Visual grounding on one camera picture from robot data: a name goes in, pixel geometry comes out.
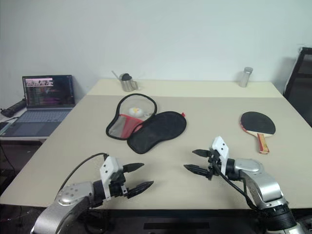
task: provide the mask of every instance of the table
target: table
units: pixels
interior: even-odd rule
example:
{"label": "table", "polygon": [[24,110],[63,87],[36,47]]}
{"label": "table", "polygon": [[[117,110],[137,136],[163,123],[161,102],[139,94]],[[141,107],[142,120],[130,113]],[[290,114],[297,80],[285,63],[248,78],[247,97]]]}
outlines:
{"label": "table", "polygon": [[[98,82],[38,149],[2,194],[0,203],[48,206],[76,165],[92,154],[107,152],[122,164],[145,163],[125,175],[127,187],[148,180],[155,182],[144,193],[129,200],[114,198],[103,208],[246,209],[243,196],[222,178],[215,176],[208,181],[183,167],[207,166],[207,161],[192,154],[192,150],[208,149],[216,136],[222,136],[231,158],[253,158],[264,164],[279,182],[291,208],[312,207],[308,163],[312,129],[271,83],[250,82],[247,88],[241,88],[234,82],[141,81],[144,88],[140,92],[156,101],[158,112],[184,112],[187,128],[179,137],[138,155],[125,141],[109,138],[105,133],[118,102],[129,94],[121,90],[118,82]],[[246,111],[262,112],[275,122],[276,133],[267,139],[269,155],[259,154],[256,138],[240,128],[239,118]],[[102,163],[101,157],[92,159],[68,183],[100,179]]]}

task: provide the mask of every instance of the metal cup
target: metal cup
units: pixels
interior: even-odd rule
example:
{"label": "metal cup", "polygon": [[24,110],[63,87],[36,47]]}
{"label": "metal cup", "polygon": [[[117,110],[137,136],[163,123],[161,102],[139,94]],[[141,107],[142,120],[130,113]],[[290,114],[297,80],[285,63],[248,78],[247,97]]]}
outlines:
{"label": "metal cup", "polygon": [[128,73],[125,73],[121,76],[120,82],[123,91],[131,92],[138,89],[137,82],[134,81]]}

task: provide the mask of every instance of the black cable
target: black cable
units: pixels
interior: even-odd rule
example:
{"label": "black cable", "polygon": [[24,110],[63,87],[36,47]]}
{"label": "black cable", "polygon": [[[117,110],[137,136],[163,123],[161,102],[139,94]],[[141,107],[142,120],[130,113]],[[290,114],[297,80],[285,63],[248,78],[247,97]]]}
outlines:
{"label": "black cable", "polygon": [[2,145],[0,145],[1,149],[2,149],[2,152],[3,152],[3,155],[4,157],[6,158],[6,160],[8,161],[8,163],[10,164],[10,166],[12,167],[13,169],[13,173],[14,173],[14,176],[16,176],[16,170],[15,168],[13,167],[13,165],[11,164],[10,160],[8,159],[8,157],[6,156],[5,152],[4,152],[4,148],[2,147]]}
{"label": "black cable", "polygon": [[13,117],[13,118],[7,119],[7,120],[3,121],[2,123],[10,121],[10,120],[13,120],[13,119],[16,119],[16,118],[19,118],[19,117]]}
{"label": "black cable", "polygon": [[104,158],[106,156],[108,156],[108,154],[106,153],[98,153],[98,154],[95,154],[95,155],[92,155],[90,157],[88,157],[87,159],[85,159],[84,161],[82,161],[68,176],[67,178],[65,179],[65,181],[63,182],[63,184],[61,185],[60,189],[58,190],[58,193],[64,188],[65,184],[67,183],[67,181],[69,180],[69,178],[73,175],[73,173],[75,173],[75,171],[82,165],[84,164],[85,162],[89,161],[90,159],[96,157],[96,156],[99,156],[99,155],[103,155]]}
{"label": "black cable", "polygon": [[246,202],[248,204],[248,206],[255,211],[259,211],[259,209],[253,204],[253,202],[251,201],[251,199],[248,197],[247,193],[242,191],[239,187],[237,187],[235,184],[233,184],[225,175],[223,175],[223,173],[220,171],[220,169],[218,168],[218,165],[216,163],[212,163],[214,169],[216,170],[216,172],[229,184],[231,185],[233,188],[235,188],[240,194],[242,194],[245,199]]}

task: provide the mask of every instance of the ping pong ball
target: ping pong ball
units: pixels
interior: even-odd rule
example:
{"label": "ping pong ball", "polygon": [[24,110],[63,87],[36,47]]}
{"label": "ping pong ball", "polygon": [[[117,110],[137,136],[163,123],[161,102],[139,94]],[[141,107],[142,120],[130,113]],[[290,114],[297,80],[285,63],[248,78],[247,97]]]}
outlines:
{"label": "ping pong ball", "polygon": [[132,107],[129,109],[129,115],[132,117],[141,118],[144,116],[144,112],[140,108]]}

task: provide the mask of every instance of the laptop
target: laptop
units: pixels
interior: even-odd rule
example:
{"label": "laptop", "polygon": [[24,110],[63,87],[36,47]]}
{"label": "laptop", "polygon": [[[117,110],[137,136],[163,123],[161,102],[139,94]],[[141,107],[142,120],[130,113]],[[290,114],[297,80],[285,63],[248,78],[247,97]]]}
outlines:
{"label": "laptop", "polygon": [[75,106],[73,77],[23,77],[27,111],[1,137],[48,137]]}

